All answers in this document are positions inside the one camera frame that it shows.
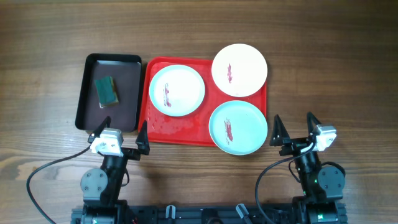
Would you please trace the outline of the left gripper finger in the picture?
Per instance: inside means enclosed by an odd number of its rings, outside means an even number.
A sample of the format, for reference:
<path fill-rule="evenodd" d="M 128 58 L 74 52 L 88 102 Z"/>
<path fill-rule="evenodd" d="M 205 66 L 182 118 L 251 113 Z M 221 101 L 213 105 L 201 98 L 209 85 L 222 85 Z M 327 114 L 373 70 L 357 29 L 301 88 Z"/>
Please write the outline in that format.
<path fill-rule="evenodd" d="M 150 146 L 149 146 L 149 138 L 147 134 L 147 121 L 144 120 L 142 127 L 136 138 L 137 150 L 140 154 L 149 155 Z"/>
<path fill-rule="evenodd" d="M 92 143 L 96 138 L 100 136 L 105 128 L 108 128 L 111 123 L 111 118 L 109 116 L 105 117 L 103 122 L 88 136 L 88 143 Z"/>

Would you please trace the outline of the light blue plate front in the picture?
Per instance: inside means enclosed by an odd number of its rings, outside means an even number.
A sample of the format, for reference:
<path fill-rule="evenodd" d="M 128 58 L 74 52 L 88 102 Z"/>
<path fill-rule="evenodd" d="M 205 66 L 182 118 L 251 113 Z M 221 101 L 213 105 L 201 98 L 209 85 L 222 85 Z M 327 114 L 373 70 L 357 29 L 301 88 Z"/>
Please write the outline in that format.
<path fill-rule="evenodd" d="M 266 141 L 268 125 L 263 113 L 247 101 L 232 100 L 219 105 L 208 123 L 213 142 L 235 156 L 254 153 Z"/>

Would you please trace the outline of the green yellow sponge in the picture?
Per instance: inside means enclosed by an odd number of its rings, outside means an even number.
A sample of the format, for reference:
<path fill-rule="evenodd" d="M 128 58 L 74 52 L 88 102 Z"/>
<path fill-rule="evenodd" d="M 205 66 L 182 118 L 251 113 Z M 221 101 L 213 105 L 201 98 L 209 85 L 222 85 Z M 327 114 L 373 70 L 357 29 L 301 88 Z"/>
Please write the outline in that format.
<path fill-rule="evenodd" d="M 116 85 L 114 83 L 113 77 L 107 76 L 95 80 L 95 87 L 99 99 L 99 106 L 101 108 L 105 108 L 119 103 Z"/>

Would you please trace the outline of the white plate with stain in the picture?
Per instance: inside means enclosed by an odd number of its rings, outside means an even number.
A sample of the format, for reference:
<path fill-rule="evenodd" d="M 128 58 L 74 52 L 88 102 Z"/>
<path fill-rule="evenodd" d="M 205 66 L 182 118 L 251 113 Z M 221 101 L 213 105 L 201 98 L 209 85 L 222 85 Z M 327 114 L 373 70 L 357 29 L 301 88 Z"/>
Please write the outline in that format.
<path fill-rule="evenodd" d="M 211 74 L 223 93 L 241 98 L 262 88 L 267 80 L 268 67 L 258 49 L 248 44 L 231 44 L 216 54 Z"/>

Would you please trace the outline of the black rectangular tray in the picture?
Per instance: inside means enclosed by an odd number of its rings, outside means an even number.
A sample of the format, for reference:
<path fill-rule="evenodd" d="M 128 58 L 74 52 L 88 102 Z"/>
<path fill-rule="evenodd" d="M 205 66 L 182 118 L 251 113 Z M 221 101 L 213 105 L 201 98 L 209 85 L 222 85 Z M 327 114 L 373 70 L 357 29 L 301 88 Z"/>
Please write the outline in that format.
<path fill-rule="evenodd" d="M 100 107 L 95 80 L 112 77 L 119 103 Z M 145 75 L 142 59 L 131 54 L 89 54 L 81 83 L 75 126 L 79 130 L 92 131 L 109 116 L 111 128 L 123 132 L 137 129 L 142 89 Z"/>

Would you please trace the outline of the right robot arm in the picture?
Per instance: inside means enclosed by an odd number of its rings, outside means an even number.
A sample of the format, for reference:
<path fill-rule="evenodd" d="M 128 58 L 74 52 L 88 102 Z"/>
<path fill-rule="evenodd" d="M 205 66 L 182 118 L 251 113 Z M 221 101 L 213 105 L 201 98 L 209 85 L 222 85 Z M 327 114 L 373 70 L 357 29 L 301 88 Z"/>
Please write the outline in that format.
<path fill-rule="evenodd" d="M 347 223 L 343 198 L 346 172 L 335 162 L 321 162 L 318 153 L 336 139 L 336 129 L 307 113 L 308 136 L 291 138 L 279 115 L 274 117 L 271 146 L 280 146 L 281 156 L 293 156 L 303 196 L 292 199 L 295 223 Z"/>

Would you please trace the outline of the light blue plate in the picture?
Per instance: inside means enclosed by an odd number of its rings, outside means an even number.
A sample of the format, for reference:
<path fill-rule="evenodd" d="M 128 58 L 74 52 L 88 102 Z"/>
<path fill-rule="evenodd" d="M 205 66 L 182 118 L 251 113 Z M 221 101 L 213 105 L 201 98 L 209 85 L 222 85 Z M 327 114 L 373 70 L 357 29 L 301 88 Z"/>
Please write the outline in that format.
<path fill-rule="evenodd" d="M 263 113 L 247 101 L 232 100 L 219 105 L 208 123 L 213 142 L 235 156 L 254 153 L 266 141 L 268 125 Z"/>
<path fill-rule="evenodd" d="M 205 97 L 201 75 L 186 65 L 169 65 L 159 70 L 149 86 L 150 101 L 167 116 L 179 117 L 194 112 Z"/>

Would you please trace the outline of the red plastic tray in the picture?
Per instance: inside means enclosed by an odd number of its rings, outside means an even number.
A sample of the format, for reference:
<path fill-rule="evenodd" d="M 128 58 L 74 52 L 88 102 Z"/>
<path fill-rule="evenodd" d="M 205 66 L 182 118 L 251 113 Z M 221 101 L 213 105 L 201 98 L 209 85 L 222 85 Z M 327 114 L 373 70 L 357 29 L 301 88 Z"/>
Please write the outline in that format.
<path fill-rule="evenodd" d="M 192 113 L 173 117 L 161 113 L 152 104 L 149 85 L 155 74 L 169 65 L 186 65 L 197 71 L 205 84 L 206 92 L 202 104 Z M 222 103 L 235 100 L 223 93 L 214 83 L 211 75 L 211 60 L 182 57 L 156 57 L 146 66 L 139 127 L 147 121 L 150 142 L 188 144 L 194 146 L 214 146 L 209 134 L 209 118 Z"/>

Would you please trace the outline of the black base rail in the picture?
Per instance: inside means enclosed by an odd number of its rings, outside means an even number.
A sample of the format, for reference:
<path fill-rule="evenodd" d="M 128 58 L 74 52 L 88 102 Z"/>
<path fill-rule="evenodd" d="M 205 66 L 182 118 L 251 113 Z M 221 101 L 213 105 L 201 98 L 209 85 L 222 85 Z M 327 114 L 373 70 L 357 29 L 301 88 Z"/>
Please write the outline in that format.
<path fill-rule="evenodd" d="M 314 205 L 305 209 L 291 203 L 264 204 L 266 215 L 274 223 L 348 223 L 345 205 Z M 131 206 L 127 211 L 128 223 L 266 223 L 256 206 L 215 207 L 156 207 Z M 71 223 L 121 223 L 117 210 L 112 212 L 86 212 L 72 210 Z"/>

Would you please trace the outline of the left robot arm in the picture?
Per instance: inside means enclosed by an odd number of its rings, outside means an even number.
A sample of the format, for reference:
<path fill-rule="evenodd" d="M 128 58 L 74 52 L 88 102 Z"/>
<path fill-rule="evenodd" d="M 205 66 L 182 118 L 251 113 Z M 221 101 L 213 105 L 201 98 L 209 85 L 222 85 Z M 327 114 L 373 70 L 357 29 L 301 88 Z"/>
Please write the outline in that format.
<path fill-rule="evenodd" d="M 139 161 L 149 155 L 147 122 L 143 122 L 136 139 L 137 148 L 122 147 L 121 130 L 110 127 L 108 116 L 88 137 L 90 150 L 103 156 L 99 169 L 87 171 L 80 181 L 83 192 L 81 213 L 74 211 L 72 223 L 137 223 L 137 217 L 126 200 L 119 199 L 123 178 L 127 175 L 127 162 Z"/>

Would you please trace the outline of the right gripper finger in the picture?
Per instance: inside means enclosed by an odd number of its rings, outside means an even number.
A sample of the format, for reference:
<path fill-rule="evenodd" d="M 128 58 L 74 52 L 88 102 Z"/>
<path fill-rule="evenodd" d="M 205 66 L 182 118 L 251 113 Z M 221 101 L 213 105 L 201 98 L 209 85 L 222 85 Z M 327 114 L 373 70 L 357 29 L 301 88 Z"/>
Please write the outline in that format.
<path fill-rule="evenodd" d="M 313 136 L 316 134 L 317 126 L 321 124 L 321 122 L 315 117 L 315 115 L 309 111 L 307 113 L 307 126 L 308 126 L 308 134 Z"/>
<path fill-rule="evenodd" d="M 290 136 L 279 115 L 274 116 L 274 126 L 272 129 L 270 146 L 283 146 L 290 144 Z"/>

